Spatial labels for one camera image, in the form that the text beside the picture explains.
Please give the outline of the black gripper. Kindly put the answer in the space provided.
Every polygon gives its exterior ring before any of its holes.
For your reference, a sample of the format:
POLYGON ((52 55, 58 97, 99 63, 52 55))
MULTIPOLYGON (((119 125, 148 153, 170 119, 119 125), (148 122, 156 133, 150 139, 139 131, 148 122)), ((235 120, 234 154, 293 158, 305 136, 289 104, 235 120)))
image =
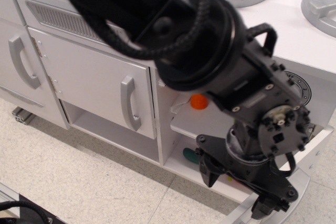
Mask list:
POLYGON ((286 154, 290 170, 278 170, 275 158, 247 161, 230 149, 224 138, 199 135, 196 138, 199 171, 207 187, 212 187, 220 175, 227 174, 259 195, 252 206, 251 217, 261 220, 273 211, 287 211, 298 199, 298 192, 288 181, 296 168, 291 152, 286 154))

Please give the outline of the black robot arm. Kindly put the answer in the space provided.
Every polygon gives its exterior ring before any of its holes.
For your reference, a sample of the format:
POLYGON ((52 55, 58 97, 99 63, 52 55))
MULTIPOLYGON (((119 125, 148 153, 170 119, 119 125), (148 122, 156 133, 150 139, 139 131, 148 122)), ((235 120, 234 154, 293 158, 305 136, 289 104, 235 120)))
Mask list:
POLYGON ((298 199, 288 177, 309 142, 309 111, 273 58, 276 31, 247 28, 226 0, 69 0, 118 52, 153 60, 164 83, 211 99, 235 120, 226 138, 199 135, 204 183, 227 174, 258 195, 252 217, 298 199))

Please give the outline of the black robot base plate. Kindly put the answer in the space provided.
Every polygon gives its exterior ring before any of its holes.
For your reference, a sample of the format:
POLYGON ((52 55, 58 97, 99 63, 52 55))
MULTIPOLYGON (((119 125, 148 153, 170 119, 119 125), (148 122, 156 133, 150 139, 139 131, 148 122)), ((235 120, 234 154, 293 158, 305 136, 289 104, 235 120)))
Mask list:
POLYGON ((66 223, 20 194, 1 193, 1 223, 66 223))

